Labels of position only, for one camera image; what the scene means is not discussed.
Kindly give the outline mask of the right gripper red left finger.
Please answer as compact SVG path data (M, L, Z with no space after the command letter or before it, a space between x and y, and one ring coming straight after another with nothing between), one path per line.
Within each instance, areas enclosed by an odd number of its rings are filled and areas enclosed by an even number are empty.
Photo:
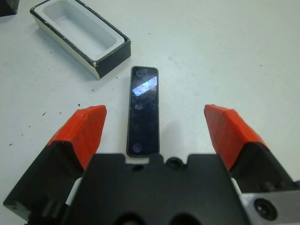
M59 128L3 202L18 216L60 216L68 197L100 146L104 105L77 110Z

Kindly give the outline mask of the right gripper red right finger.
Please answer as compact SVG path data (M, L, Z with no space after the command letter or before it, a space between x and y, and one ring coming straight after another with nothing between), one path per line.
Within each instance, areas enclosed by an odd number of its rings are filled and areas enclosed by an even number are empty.
M211 142L241 192L290 191L295 182L262 138L234 109L217 105L204 108Z

